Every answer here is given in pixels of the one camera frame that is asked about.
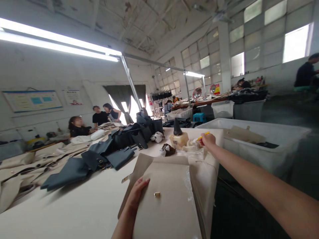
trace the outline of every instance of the white table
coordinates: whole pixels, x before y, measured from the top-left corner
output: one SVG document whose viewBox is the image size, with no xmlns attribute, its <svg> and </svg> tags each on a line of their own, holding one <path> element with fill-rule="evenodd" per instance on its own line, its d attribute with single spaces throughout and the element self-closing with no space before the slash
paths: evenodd
<svg viewBox="0 0 319 239">
<path fill-rule="evenodd" d="M 135 157 L 119 171 L 97 172 L 83 183 L 53 192 L 37 188 L 24 202 L 0 214 L 1 239 L 111 238 L 129 184 L 128 181 L 122 184 L 121 180 L 133 172 L 139 153 L 158 156 L 159 149 L 163 143 L 169 142 L 169 135 L 173 133 L 173 128 L 164 129 L 164 141 L 159 144 L 150 142 L 148 149 L 135 150 Z M 198 138 L 207 129 L 183 128 L 182 131 L 187 132 L 191 139 Z M 221 145 L 223 131 L 210 129 L 210 132 Z"/>
</svg>

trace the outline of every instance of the plastic storage bin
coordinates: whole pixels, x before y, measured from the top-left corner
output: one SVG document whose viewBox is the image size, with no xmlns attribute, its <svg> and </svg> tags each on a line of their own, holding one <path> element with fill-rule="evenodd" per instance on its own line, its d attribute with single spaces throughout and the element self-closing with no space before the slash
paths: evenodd
<svg viewBox="0 0 319 239">
<path fill-rule="evenodd" d="M 275 149 L 247 143 L 237 139 L 224 139 L 224 149 L 262 167 L 277 177 L 291 168 L 299 142 L 311 131 L 309 128 L 283 124 L 261 123 L 236 119 L 215 119 L 196 128 L 231 129 L 233 126 L 247 129 L 266 137 L 269 143 L 278 144 Z"/>
<path fill-rule="evenodd" d="M 232 118 L 234 115 L 233 101 L 220 101 L 212 103 L 214 118 Z"/>
<path fill-rule="evenodd" d="M 16 142 L 0 145 L 0 161 L 23 154 L 25 148 L 26 143 L 24 140 L 18 140 Z"/>
<path fill-rule="evenodd" d="M 251 101 L 234 105 L 234 118 L 237 120 L 249 120 L 260 122 L 262 110 L 266 100 Z"/>
<path fill-rule="evenodd" d="M 174 111 L 169 112 L 168 114 L 166 114 L 167 116 L 167 120 L 172 120 L 174 118 L 191 118 L 191 120 L 193 119 L 193 108 L 190 109 L 182 109 L 183 112 L 179 113 L 179 114 L 175 114 Z"/>
</svg>

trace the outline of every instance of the yellow marker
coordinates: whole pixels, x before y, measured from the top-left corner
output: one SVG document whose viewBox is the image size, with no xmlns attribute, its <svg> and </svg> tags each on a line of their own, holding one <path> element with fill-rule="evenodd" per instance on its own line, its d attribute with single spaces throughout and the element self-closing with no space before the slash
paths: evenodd
<svg viewBox="0 0 319 239">
<path fill-rule="evenodd" d="M 209 134 L 210 132 L 206 132 L 205 134 Z M 199 141 L 201 138 L 203 138 L 202 136 L 200 136 L 196 141 Z"/>
</svg>

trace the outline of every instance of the floor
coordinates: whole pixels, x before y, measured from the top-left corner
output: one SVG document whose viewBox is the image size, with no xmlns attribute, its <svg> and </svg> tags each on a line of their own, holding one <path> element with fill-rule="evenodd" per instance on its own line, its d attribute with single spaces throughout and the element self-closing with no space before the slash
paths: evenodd
<svg viewBox="0 0 319 239">
<path fill-rule="evenodd" d="M 318 119 L 319 102 L 299 104 L 295 96 L 271 98 L 265 103 L 262 113 L 262 122 L 312 129 L 299 144 L 290 184 L 317 200 Z M 274 218 L 222 166 L 218 175 L 211 238 L 289 238 Z"/>
</svg>

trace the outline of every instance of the gray curtain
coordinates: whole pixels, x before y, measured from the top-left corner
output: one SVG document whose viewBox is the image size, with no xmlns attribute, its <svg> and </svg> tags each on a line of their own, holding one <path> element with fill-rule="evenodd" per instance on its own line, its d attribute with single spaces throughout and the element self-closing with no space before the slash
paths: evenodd
<svg viewBox="0 0 319 239">
<path fill-rule="evenodd" d="M 139 99 L 143 101 L 143 107 L 146 107 L 146 85 L 134 85 Z"/>
<path fill-rule="evenodd" d="M 131 111 L 131 95 L 133 91 L 130 85 L 116 85 L 116 86 L 103 86 L 104 89 L 111 95 L 117 107 L 124 113 L 126 123 L 133 123 L 129 113 Z M 122 102 L 126 102 L 128 112 L 124 111 Z"/>
</svg>

